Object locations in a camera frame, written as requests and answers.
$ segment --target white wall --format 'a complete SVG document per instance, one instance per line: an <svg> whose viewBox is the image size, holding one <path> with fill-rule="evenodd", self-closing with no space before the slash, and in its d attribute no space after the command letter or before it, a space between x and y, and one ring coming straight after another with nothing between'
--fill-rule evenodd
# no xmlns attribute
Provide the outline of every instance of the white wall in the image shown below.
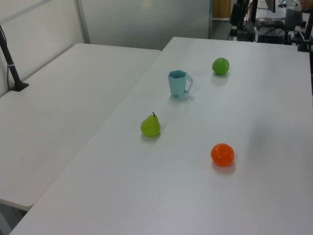
<svg viewBox="0 0 313 235"><path fill-rule="evenodd" d="M16 4L19 1L23 1L20 2L23 7ZM42 0L1 0L0 4L0 24L21 80L72 45L83 42L75 0L44 0L44 4L31 8L40 2ZM0 96L7 92L6 70L0 51Z"/></svg>
<svg viewBox="0 0 313 235"><path fill-rule="evenodd" d="M213 0L78 0L92 44L162 50L173 36L208 38Z"/></svg>

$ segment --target orange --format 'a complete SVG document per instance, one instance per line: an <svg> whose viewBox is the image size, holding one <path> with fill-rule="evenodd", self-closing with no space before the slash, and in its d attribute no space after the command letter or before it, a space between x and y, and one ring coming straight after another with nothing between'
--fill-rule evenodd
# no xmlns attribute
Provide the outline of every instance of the orange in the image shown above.
<svg viewBox="0 0 313 235"><path fill-rule="evenodd" d="M233 163L235 153L232 147L225 143L215 145L211 150L213 162L218 166L229 166Z"/></svg>

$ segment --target tabletop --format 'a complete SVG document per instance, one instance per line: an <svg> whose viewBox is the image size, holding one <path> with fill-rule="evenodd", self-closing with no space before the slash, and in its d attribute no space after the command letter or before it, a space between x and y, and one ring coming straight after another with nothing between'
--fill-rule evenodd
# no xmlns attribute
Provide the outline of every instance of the tabletop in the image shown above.
<svg viewBox="0 0 313 235"><path fill-rule="evenodd" d="M170 97L177 69L194 79L186 99ZM161 133L146 138L152 112ZM12 235L310 234L312 140L308 54L173 38ZM225 168L210 156L221 142Z"/></svg>
<svg viewBox="0 0 313 235"><path fill-rule="evenodd" d="M0 98L0 202L29 208L160 51L77 44Z"/></svg>

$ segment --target plastic fruit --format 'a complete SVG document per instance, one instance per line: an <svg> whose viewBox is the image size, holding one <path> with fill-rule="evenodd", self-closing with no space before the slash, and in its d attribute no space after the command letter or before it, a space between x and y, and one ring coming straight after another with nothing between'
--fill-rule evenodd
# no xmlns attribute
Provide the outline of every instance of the plastic fruit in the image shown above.
<svg viewBox="0 0 313 235"><path fill-rule="evenodd" d="M229 145L219 143L212 148L211 157L216 165L229 166L234 161L235 153Z"/></svg>
<svg viewBox="0 0 313 235"><path fill-rule="evenodd" d="M218 58L212 65L213 71L218 75L224 75L229 70L229 62L225 58Z"/></svg>
<svg viewBox="0 0 313 235"><path fill-rule="evenodd" d="M142 121L141 132L147 137L157 136L160 133L161 126L157 116L153 113Z"/></svg>

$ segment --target gray partition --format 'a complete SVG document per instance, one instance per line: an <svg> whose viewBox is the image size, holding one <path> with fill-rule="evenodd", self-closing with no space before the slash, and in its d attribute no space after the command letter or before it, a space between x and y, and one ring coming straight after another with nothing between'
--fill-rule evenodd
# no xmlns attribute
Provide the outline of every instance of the gray partition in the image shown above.
<svg viewBox="0 0 313 235"><path fill-rule="evenodd" d="M172 37L210 38L213 0L77 0L86 41L162 50Z"/></svg>

